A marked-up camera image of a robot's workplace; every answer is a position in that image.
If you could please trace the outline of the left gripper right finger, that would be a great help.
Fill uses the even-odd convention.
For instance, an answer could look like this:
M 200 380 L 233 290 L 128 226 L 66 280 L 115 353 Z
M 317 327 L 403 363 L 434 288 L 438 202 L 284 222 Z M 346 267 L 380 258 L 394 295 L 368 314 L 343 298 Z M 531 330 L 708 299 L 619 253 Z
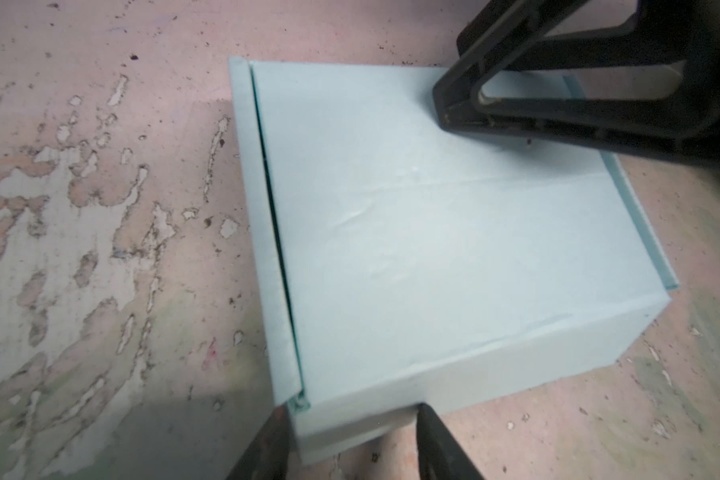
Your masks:
M 419 404 L 416 417 L 418 472 L 421 480 L 483 480 L 434 409 Z

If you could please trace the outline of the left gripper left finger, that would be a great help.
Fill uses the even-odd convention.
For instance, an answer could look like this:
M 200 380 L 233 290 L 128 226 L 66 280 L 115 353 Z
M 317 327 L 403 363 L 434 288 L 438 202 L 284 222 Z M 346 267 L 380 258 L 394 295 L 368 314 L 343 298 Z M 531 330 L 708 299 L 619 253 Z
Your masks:
M 226 480 L 283 480 L 287 477 L 291 423 L 288 408 L 276 407 L 226 476 Z

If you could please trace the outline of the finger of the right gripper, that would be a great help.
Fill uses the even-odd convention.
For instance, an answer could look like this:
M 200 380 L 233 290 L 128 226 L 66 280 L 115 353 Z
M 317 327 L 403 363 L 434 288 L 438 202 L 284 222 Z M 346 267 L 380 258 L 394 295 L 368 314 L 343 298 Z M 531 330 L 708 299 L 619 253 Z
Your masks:
M 583 1 L 491 1 L 460 32 L 464 55 L 495 26 L 513 25 L 530 45 L 506 65 L 508 70 L 560 70 L 671 64 L 685 58 L 693 1 L 639 1 L 623 23 L 595 30 L 548 36 Z
M 693 1 L 677 88 L 660 99 L 501 98 L 483 93 L 528 48 L 495 26 L 433 88 L 447 131 L 538 138 L 720 172 L 720 1 Z

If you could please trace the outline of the light blue paper box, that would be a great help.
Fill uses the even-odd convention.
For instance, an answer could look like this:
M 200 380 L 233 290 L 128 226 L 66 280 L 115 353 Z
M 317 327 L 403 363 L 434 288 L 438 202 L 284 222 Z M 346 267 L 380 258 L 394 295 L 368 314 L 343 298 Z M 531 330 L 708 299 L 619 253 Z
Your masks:
M 436 121 L 437 67 L 229 61 L 274 400 L 305 464 L 613 364 L 678 280 L 619 161 Z

